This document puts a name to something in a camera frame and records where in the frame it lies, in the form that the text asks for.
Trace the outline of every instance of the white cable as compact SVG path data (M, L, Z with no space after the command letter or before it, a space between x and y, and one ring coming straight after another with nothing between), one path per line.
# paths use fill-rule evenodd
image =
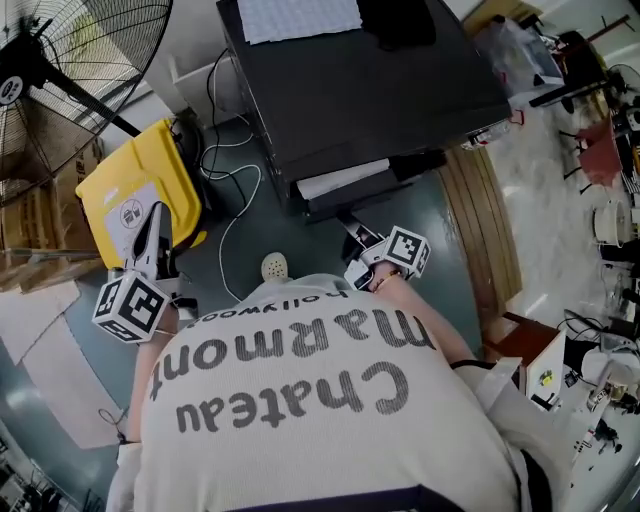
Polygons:
M244 213L251 206L251 203L253 202L253 199L256 197L256 194L258 193L258 189L260 188L260 183L262 182L262 170L257 165L253 165L253 164L252 165L244 165L244 166L236 169L235 171L230 172L229 174L225 174L224 176L221 176L220 178L211 178L214 181L224 180L226 178L229 178L233 174L236 174L237 172L244 171L245 169L255 169L256 171L258 171L258 181L256 182L256 186L253 189L253 193L251 194L251 197L249 198L249 201L247 201L247 206L245 206L242 209L242 211L238 215L236 215L231 220L231 222L229 222L229 225L224 230L224 233L222 233L222 238L220 238L220 245L218 246L218 263L220 264L220 277L222 278L222 284L224 285L224 289L227 290L227 293L229 295L231 295L234 299L236 299L238 302L241 302L242 300L235 293L233 293L229 289L229 285L227 285L227 278L224 275L224 266L222 265L222 246L224 245L224 240L225 240L225 238L227 238L227 234L229 233L229 230L231 229L231 227L236 223L236 221L240 217L242 217L244 215Z
M222 112L227 112L226 110L224 110L223 108L221 108L217 102L216 102L216 87L217 87L217 76L218 76L218 66L216 66L213 69L213 95L212 95L212 99L213 99L213 105L215 108L221 110ZM233 114L235 117L238 117L240 119L242 119L242 121L244 121L244 123L249 127L249 129L251 129L251 125L249 124L249 121L247 121L247 119L244 116L241 116L240 114L236 114L235 112L229 112L230 114ZM204 157L207 155L207 153L211 150L214 149L219 149L219 148L237 148L240 146L244 146L245 144L247 144L251 139L253 138L253 133L249 132L249 138L247 140L244 140L242 142L238 142L236 144L214 144L211 145L209 147L207 147L203 152L202 152L202 156L200 157L200 172L205 176L205 178L207 178L210 181L220 181L220 180L225 180L227 178L230 178L231 176L233 176L234 174L240 172L240 171L244 171L245 169L255 169L256 171L258 171L258 181L256 182L256 186L253 189L253 193L251 194L251 197L249 198L249 201L247 201L247 204L245 205L245 207L242 209L242 211L236 215L233 219L231 219L231 222L229 222L229 225L225 228L224 232L222 233L222 237L220 238L220 245L218 246L218 264L220 265L220 277L222 278L222 284L224 285L224 289L227 290L227 293L229 295L231 295L234 299L236 299L238 302L241 302L242 299L240 299L235 293L233 293L230 289L229 289L229 285L227 284L227 278L224 275L224 265L222 264L222 247L224 246L224 241L227 238L227 234L229 233L229 231L231 230L232 226L236 223L236 221L242 217L245 212L249 209L249 207L251 206L251 203L253 203L253 199L256 197L256 194L258 193L258 189L260 188L260 183L262 182L262 170L260 169L260 167L258 167L257 165L243 165L242 167L239 167L238 169L236 169L235 171L231 171L229 173L224 172L224 171L215 171L215 170L207 170L204 167ZM220 176L218 178L214 178L212 176L212 174L216 172L224 172L223 176Z

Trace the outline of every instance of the black cable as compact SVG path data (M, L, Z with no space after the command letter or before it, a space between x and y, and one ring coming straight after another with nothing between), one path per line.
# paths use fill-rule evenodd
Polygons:
M220 61L222 60L222 57L224 57L224 54L227 53L229 51L228 48L225 48L224 50L222 50L222 52L220 53L220 55L218 55L218 58L216 59L216 61L213 64L213 67L211 68L211 71L209 71L209 75L207 75L207 96L209 97L209 101L211 102L211 124L213 125L213 129L216 132L216 152L213 155L213 163L211 164L211 172L213 172L213 169L216 168L216 161L218 159L218 149L220 149L220 131L218 130L218 127L216 126L216 102L214 101L213 96L211 96L211 88L210 88L210 84L211 84L211 77L213 76L213 73L215 72L216 68L218 67L218 64L220 63Z
M566 311L568 311L568 310L565 310L565 319L562 322L560 322L558 325L556 325L556 329L559 329L562 324L566 323L567 327L576 334L576 338L578 336L580 336L580 334L583 334L583 333L585 333L587 331L594 331L594 332L596 332L596 335L593 336L593 338L591 338L591 340L595 340L597 337L599 337L601 335L601 331L604 330L604 325L602 325L602 322L600 322L597 318L587 317L587 318L585 318L585 320L589 320L589 321L597 323L598 326L600 327L600 331L598 331L597 329L593 329L592 327L589 327L588 329L585 329L584 331L578 332L578 330L574 329L573 326L569 322L571 322L572 320L577 320L578 322L581 322L583 324L584 324L584 322L582 322L580 317L573 316L573 315L570 318L566 318Z
M582 377L580 377L580 375L578 375L576 373L576 377L578 377L578 379L580 379L582 382L584 382L585 384L589 384L589 386L593 386L594 388L597 388L598 385L594 384L593 382L589 382L588 380L584 380Z
M124 411L122 411L122 414L120 415L120 417L116 420L113 417L113 414L111 414L109 411L107 411L106 409L98 409L98 415L109 425L112 425L113 427L116 428L116 431L118 432L118 441L120 441L120 444L126 444L127 443L127 437L124 435L124 433L120 430L120 423L122 423L122 420L124 419L124 417L127 415L127 412L129 411L129 408L127 407Z
M222 52L220 53L220 55L218 55L218 58L216 59L216 61L213 64L213 67L211 68L211 71L209 71L209 75L207 76L207 97L209 98L209 102L211 103L211 123L213 124L213 129L216 133L216 144L215 146L210 146L207 149L205 149L204 153L202 154L202 156L200 157L200 161L204 162L204 158L207 155L207 153L211 150L215 150L215 153L213 154L213 163L211 164L211 169L206 169L203 165L200 165L200 170L204 171L205 173L207 173L208 179L207 179L207 183L211 182L211 176L212 174L223 174L229 178L231 178L233 180L233 182L236 185L236 188L238 189L238 192L240 193L240 196L242 197L242 209L240 210L241 212L244 211L244 209L247 207L247 198L244 195L244 191L242 190L242 187L240 186L240 183L238 182L238 180L236 179L236 177L227 172L227 171L216 171L215 166L216 166L216 161L218 160L218 150L220 149L220 131L218 130L218 126L216 125L216 102L213 98L213 96L211 95L211 88L210 88L210 84L211 84L211 77L213 76L216 68L218 67L218 64L220 63L220 61L222 60L222 57L224 57L225 53L227 53L229 51L228 48L225 48L224 50L222 50Z

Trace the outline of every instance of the white device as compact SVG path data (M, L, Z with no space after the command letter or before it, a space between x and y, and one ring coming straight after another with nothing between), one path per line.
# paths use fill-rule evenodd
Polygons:
M526 366L526 371L520 372L520 390L543 411L550 410L560 396L566 334L566 330L561 330Z
M182 275L175 269L171 244L171 213L162 203L156 203L141 224L124 269L110 271L109 276L91 321L120 341L150 341L170 304L178 308L181 318L196 316L195 300L181 296Z
M425 237L398 226L385 237L371 231L350 213L342 212L337 217L357 242L357 250L344 274L354 290L363 290L373 281L373 267L382 261L398 266L406 280L422 276L431 253Z

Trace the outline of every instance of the label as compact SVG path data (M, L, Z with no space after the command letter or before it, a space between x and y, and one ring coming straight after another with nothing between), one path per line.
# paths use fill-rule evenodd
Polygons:
M124 260L129 256L140 226L158 202L155 184L147 183L107 213L104 221L118 258Z
M22 92L22 78L12 76L7 78L0 85L0 105L11 105L20 97Z

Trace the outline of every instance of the wrist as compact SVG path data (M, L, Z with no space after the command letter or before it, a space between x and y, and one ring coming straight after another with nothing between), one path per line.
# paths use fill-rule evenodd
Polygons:
M390 261L381 261L373 267L373 280L369 283L369 291L374 293L381 285L381 283L391 278L395 272L399 272L400 269L397 265L394 265Z
M160 319L160 321L158 322L158 326L156 327L156 331L160 331L161 333L171 333L175 336L178 333L178 321L178 310L169 305L164 310L162 318Z

